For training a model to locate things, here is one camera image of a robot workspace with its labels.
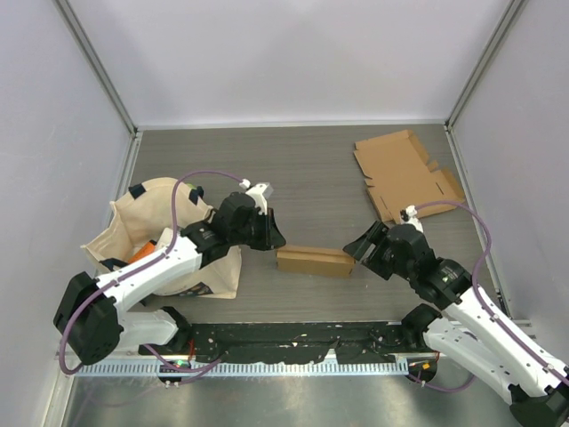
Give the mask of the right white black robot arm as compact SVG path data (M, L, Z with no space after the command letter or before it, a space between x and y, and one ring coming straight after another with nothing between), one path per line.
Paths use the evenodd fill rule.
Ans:
M470 371L509 405L523 426L568 420L568 365L508 318L459 263L435 255L415 226L375 222L343 248L384 279L408 282L422 303L401 321L413 351L429 347Z

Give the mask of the brown cardboard box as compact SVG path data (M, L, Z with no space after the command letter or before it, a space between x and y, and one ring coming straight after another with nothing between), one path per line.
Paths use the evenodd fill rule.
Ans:
M355 260L340 249L287 245L276 250L276 265L283 272L348 278Z
M357 141L354 156L383 221L400 223L399 213L409 205L465 201L453 172L440 166L411 130Z

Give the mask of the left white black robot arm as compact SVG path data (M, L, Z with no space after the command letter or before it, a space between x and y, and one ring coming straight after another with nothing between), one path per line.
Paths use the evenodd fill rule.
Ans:
M180 313L172 307L152 312L134 312L132 307L173 281L226 259L239 246L257 251L284 246L268 206L271 191L262 182L233 192L211 217L175 230L172 243L144 259L96 278L77 273L53 319L61 334L59 356L71 348L82 366L90 366L114 350L145 344L181 354L189 333Z

